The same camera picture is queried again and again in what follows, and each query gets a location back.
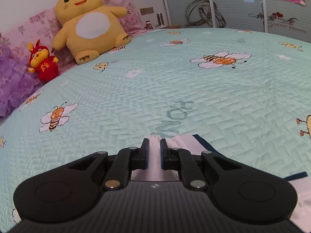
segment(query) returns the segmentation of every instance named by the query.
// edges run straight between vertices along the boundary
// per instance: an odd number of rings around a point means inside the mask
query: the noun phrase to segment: bed
[[[263,171],[310,175],[310,53],[261,32],[155,30],[66,71],[0,126],[0,230],[23,180],[151,135],[199,134]]]

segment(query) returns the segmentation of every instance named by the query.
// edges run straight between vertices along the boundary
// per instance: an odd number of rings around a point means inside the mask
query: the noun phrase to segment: red rabbit plush
[[[40,46],[40,40],[36,42],[35,46],[32,43],[28,43],[28,49],[31,52],[29,58],[31,68],[28,68],[29,72],[39,73],[38,79],[44,83],[53,80],[59,75],[58,58],[50,56],[49,49],[46,46]]]

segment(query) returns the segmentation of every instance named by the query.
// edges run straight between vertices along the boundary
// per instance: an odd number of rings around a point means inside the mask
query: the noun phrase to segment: purple tulle dress
[[[28,60],[14,58],[9,46],[0,47],[0,120],[42,87],[36,74],[28,72]]]

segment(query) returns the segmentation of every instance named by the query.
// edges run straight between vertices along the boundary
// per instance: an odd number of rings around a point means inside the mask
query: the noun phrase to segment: yellow plush toy
[[[103,4],[103,0],[59,0],[55,14],[63,27],[52,48],[61,50],[67,45],[76,62],[82,64],[128,44],[131,36],[117,19],[127,15],[127,9]]]

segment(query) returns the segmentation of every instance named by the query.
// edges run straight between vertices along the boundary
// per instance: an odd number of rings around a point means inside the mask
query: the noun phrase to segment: wall outlet
[[[153,7],[141,8],[141,9],[140,9],[140,13],[141,13],[142,15],[153,14],[153,13],[154,13]]]

